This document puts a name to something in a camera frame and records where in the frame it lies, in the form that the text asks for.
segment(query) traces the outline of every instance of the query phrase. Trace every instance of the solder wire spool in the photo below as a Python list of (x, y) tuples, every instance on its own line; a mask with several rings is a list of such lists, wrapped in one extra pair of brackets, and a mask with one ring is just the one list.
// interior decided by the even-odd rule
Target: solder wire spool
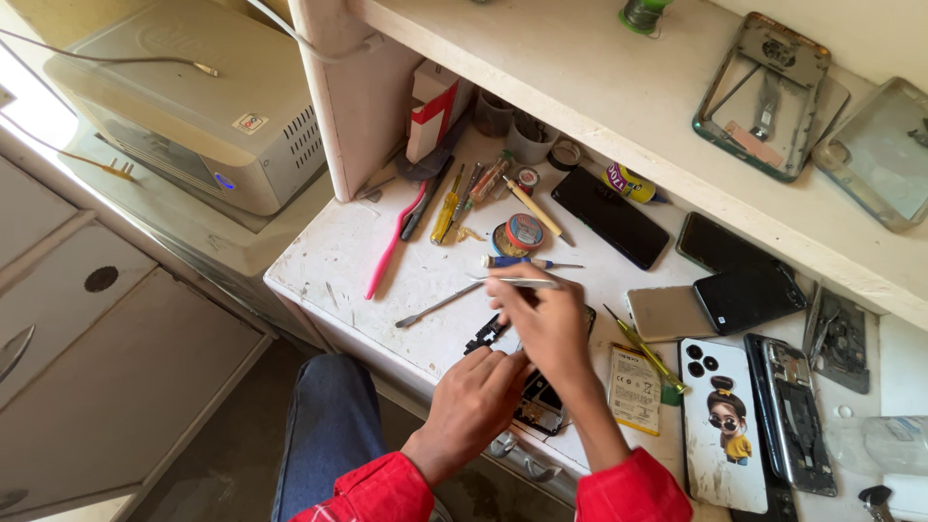
[(664, 14), (664, 8), (673, 0), (628, 0), (619, 11), (619, 20), (628, 28), (639, 34), (651, 34), (657, 28), (657, 20)]

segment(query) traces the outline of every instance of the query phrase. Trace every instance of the power cord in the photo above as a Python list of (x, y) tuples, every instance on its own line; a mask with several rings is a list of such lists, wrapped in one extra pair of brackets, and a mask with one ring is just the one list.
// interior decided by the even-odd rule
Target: power cord
[(192, 65), (193, 67), (196, 67), (197, 69), (199, 69), (199, 70), (201, 70), (201, 71), (203, 71), (203, 72), (209, 74), (210, 76), (219, 76), (219, 71), (217, 71), (216, 69), (210, 67), (209, 65), (205, 65), (205, 64), (199, 63), (199, 62), (197, 62), (197, 61), (193, 61), (192, 59), (182, 59), (182, 58), (176, 58), (176, 57), (146, 57), (146, 58), (99, 58), (99, 57), (91, 57), (91, 56), (86, 56), (86, 55), (74, 54), (74, 53), (68, 52), (68, 51), (66, 51), (66, 50), (63, 50), (63, 49), (59, 49), (59, 48), (57, 48), (57, 47), (50, 46), (50, 45), (48, 45), (48, 44), (43, 44), (42, 42), (36, 42), (35, 40), (30, 39), (30, 38), (26, 38), (25, 36), (21, 36), (21, 35), (16, 34), (16, 33), (11, 33), (10, 31), (7, 31), (6, 29), (0, 29), (0, 33), (6, 34), (6, 35), (8, 35), (8, 36), (12, 36), (13, 38), (19, 38), (20, 40), (22, 40), (22, 41), (24, 41), (24, 42), (29, 42), (30, 44), (33, 44), (34, 46), (40, 46), (40, 47), (42, 47), (42, 48), (48, 49), (49, 51), (55, 51), (56, 53), (62, 54), (62, 55), (64, 55), (64, 56), (70, 56), (70, 57), (72, 57), (72, 58), (77, 58), (77, 59), (89, 59), (89, 60), (91, 60), (91, 61), (102, 61), (102, 62), (106, 62), (106, 63), (136, 63), (136, 62), (144, 62), (144, 61), (174, 61), (174, 62), (177, 62), (177, 63), (183, 63), (183, 64), (185, 64), (185, 65)]
[(98, 167), (100, 167), (101, 169), (103, 169), (103, 172), (106, 172), (107, 174), (112, 174), (112, 175), (114, 175), (114, 176), (116, 176), (116, 177), (125, 179), (126, 181), (135, 181), (135, 178), (132, 177), (132, 175), (130, 175), (128, 172), (124, 172), (124, 171), (122, 171), (122, 170), (119, 170), (119, 169), (117, 169), (117, 168), (111, 167), (111, 166), (109, 166), (109, 165), (105, 165), (105, 164), (103, 164), (103, 163), (97, 163), (97, 162), (95, 162), (95, 161), (93, 161), (93, 160), (88, 160), (87, 158), (85, 158), (85, 157), (83, 157), (83, 156), (78, 156), (77, 154), (71, 154), (70, 152), (67, 152), (67, 151), (65, 151), (65, 150), (61, 150), (61, 149), (59, 149), (58, 147), (55, 147), (54, 145), (51, 145), (50, 143), (47, 143), (47, 142), (45, 142), (45, 141), (39, 139), (39, 138), (36, 137), (33, 133), (31, 133), (31, 132), (27, 131), (26, 129), (22, 128), (22, 125), (16, 123), (16, 121), (14, 121), (13, 118), (10, 118), (10, 117), (7, 116), (6, 114), (3, 114), (2, 112), (0, 112), (0, 116), (3, 116), (3, 118), (6, 119), (8, 122), (10, 122), (10, 124), (12, 124), (14, 127), (18, 128), (19, 131), (20, 131), (22, 134), (24, 134), (24, 135), (26, 135), (26, 136), (32, 138), (33, 140), (35, 140), (35, 141), (37, 141), (38, 143), (40, 143), (40, 144), (42, 144), (42, 145), (44, 145), (44, 146), (50, 148), (51, 150), (54, 150), (55, 152), (57, 152), (58, 154), (61, 154), (62, 156), (68, 156), (69, 158), (73, 158), (73, 159), (75, 159), (75, 160), (78, 160), (78, 161), (81, 161), (81, 162), (84, 162), (84, 163), (90, 163), (90, 164), (92, 164), (92, 165), (94, 165), (94, 166), (98, 166)]
[(382, 34), (380, 34), (380, 33), (373, 33), (373, 34), (371, 34), (369, 37), (367, 37), (367, 38), (364, 40), (364, 42), (361, 42), (361, 44), (360, 44), (359, 46), (356, 46), (356, 47), (353, 48), (353, 49), (349, 49), (349, 50), (347, 50), (347, 51), (345, 51), (345, 52), (343, 52), (343, 53), (340, 53), (340, 54), (338, 54), (338, 55), (335, 55), (335, 56), (324, 55), (324, 54), (322, 54), (321, 52), (319, 52), (315, 47), (313, 47), (312, 44), (310, 44), (309, 42), (307, 42), (306, 39), (303, 38), (303, 36), (302, 36), (301, 34), (299, 34), (299, 33), (296, 32), (295, 29), (293, 29), (292, 27), (290, 27), (290, 26), (287, 24), (287, 22), (284, 21), (284, 20), (278, 15), (278, 13), (276, 13), (273, 9), (271, 9), (270, 7), (266, 6), (263, 2), (261, 2), (261, 0), (248, 0), (248, 3), (251, 4), (251, 5), (253, 5), (253, 6), (255, 6), (255, 7), (256, 7), (258, 10), (260, 10), (261, 12), (265, 13), (265, 15), (267, 15), (267, 17), (268, 17), (269, 19), (273, 20), (274, 23), (276, 23), (277, 25), (280, 26), (280, 29), (283, 29), (287, 34), (289, 34), (290, 36), (292, 36), (294, 40), (296, 40), (297, 42), (299, 42), (300, 46), (302, 46), (304, 49), (306, 49), (306, 51), (309, 52), (309, 54), (313, 55), (314, 57), (316, 57), (316, 58), (318, 58), (318, 59), (320, 59), (320, 60), (322, 60), (322, 61), (324, 61), (324, 62), (326, 62), (326, 63), (339, 63), (340, 61), (342, 61), (342, 60), (344, 60), (344, 59), (346, 59), (346, 58), (349, 58), (349, 57), (351, 57), (351, 56), (353, 56), (353, 55), (356, 55), (356, 54), (358, 54), (358, 53), (364, 53), (364, 52), (368, 52), (368, 53), (369, 53), (369, 52), (373, 52), (373, 51), (377, 50), (380, 46), (382, 46), (383, 43), (384, 43), (384, 39), (383, 39), (383, 35), (382, 35)]

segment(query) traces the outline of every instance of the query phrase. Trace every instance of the cartoon girl sticker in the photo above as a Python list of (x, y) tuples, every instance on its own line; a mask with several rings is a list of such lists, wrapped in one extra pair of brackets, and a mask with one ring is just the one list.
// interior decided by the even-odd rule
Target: cartoon girl sticker
[(731, 393), (735, 382), (730, 377), (716, 375), (709, 383), (715, 388), (706, 400), (709, 407), (709, 424), (721, 430), (719, 445), (728, 461), (746, 466), (748, 457), (751, 456), (751, 442), (744, 436), (748, 429), (747, 409), (741, 399)]

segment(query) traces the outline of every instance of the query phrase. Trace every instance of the person's left hand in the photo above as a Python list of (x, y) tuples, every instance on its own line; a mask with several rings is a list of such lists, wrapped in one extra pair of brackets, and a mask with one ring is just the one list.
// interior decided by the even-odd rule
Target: person's left hand
[(506, 355), (481, 346), (442, 377), (435, 387), (429, 420), (401, 450), (430, 488), (480, 455), (509, 427), (533, 369), (528, 363), (521, 350)]

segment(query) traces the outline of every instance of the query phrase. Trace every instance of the red and white box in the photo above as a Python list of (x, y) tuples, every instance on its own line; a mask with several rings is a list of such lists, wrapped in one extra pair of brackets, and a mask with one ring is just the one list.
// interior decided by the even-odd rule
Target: red and white box
[(412, 117), (406, 157), (416, 163), (441, 143), (467, 108), (473, 82), (427, 59), (413, 73)]

